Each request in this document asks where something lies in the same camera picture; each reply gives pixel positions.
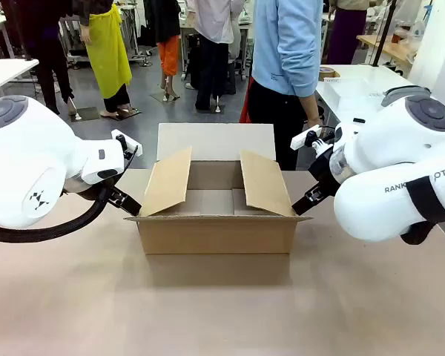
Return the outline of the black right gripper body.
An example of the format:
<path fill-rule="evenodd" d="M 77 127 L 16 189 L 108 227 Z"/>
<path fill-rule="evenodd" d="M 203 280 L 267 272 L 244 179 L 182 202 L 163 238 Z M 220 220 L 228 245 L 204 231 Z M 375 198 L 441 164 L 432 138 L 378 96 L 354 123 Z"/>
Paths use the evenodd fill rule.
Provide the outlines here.
<path fill-rule="evenodd" d="M 317 184 L 308 192 L 310 197 L 334 197 L 337 193 L 340 183 L 329 167 L 332 154 L 333 148 L 328 148 L 309 167 L 309 173 L 317 180 Z"/>

